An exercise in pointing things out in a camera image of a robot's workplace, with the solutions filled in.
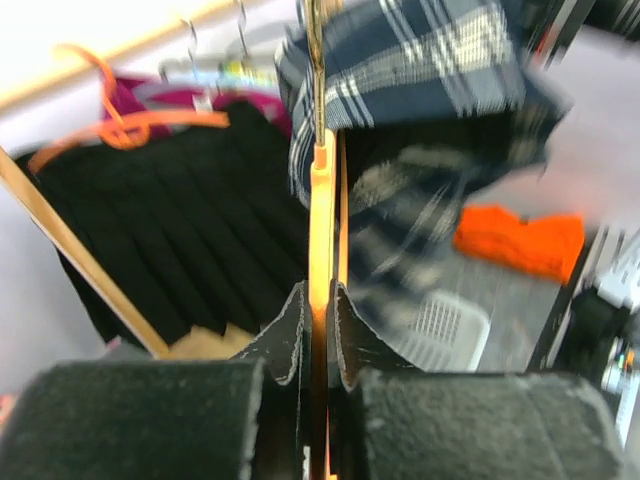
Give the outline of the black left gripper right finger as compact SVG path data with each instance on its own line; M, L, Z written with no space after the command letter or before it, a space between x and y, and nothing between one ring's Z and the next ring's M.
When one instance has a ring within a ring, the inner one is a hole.
M426 373L356 313L329 305L340 379L332 465L342 479L621 479L602 394L556 373Z

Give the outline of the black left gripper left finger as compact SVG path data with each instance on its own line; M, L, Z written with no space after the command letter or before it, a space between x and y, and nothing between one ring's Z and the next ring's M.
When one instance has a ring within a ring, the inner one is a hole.
M304 283L229 360L70 362L36 376L1 435L5 479L299 479Z

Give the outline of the orange plastic hanger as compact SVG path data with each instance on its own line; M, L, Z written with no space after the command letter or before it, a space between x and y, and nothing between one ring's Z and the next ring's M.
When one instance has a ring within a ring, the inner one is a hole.
M341 1L307 1L305 17L312 66L315 144L310 167L309 306L310 478L329 479L327 319L334 275L336 135L326 125L326 68L323 27Z

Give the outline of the navy plaid skirt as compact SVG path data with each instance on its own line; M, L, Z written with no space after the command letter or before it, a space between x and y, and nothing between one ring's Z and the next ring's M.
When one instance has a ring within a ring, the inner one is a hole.
M353 284L406 282L468 195L545 161L566 106L525 64L523 13L518 1L362 1L325 25Z

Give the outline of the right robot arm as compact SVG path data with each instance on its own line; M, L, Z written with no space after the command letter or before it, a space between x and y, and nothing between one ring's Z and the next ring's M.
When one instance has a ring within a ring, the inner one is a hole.
M564 53L587 25L639 40L636 1L536 1L526 22L531 55L544 63ZM639 236L601 227L588 238L554 306L559 343L544 366L579 375L597 388L627 440L639 391Z

